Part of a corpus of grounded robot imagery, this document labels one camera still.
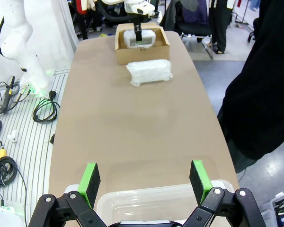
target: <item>bubble wrap package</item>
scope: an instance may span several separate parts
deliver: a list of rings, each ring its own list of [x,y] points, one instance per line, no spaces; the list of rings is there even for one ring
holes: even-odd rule
[[[172,79],[171,63],[168,60],[131,62],[126,67],[132,75],[131,84],[136,87],[141,83]]]
[[[155,44],[156,33],[151,30],[142,30],[142,41],[137,42],[134,30],[127,30],[123,34],[127,48],[151,48]]]

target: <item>black pants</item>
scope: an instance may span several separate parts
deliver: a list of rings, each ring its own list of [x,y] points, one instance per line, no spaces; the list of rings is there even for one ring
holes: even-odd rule
[[[219,5],[217,0],[216,8],[209,8],[209,25],[213,32],[213,43],[217,43],[218,51],[225,52],[226,48],[226,29],[230,22],[231,9],[226,5]]]
[[[223,116],[223,111],[220,109],[218,113],[218,120],[221,126],[221,129],[223,131],[229,153],[231,155],[231,159],[233,162],[233,165],[235,167],[236,173],[239,173],[246,169],[248,166],[251,166],[256,163],[256,160],[250,159],[246,157],[236,146],[234,141],[231,139],[230,135],[228,134],[227,128],[225,127],[224,124],[224,116]]]

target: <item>open cardboard box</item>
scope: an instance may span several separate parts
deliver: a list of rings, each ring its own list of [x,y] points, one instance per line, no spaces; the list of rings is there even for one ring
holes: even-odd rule
[[[126,30],[132,30],[133,24],[120,24],[115,33],[115,52],[119,65],[134,61],[147,61],[155,59],[169,59],[169,42],[162,27],[156,23],[142,23],[142,29],[149,29],[156,33],[153,47],[148,49],[127,48],[123,34]]]

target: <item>table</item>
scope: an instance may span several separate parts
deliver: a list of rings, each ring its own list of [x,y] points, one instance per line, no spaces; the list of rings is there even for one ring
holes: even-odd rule
[[[238,181],[213,108],[179,35],[166,32],[173,79],[130,84],[117,65],[114,36],[82,41],[65,87],[49,193],[59,197],[97,162],[108,192],[189,183],[192,159],[211,179]]]

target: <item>black handheld tool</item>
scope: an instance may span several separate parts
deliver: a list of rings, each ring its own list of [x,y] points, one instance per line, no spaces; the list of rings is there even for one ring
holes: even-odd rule
[[[12,97],[15,77],[12,77],[9,85],[6,86],[5,94],[0,105],[0,112],[4,113],[9,109],[9,101]]]

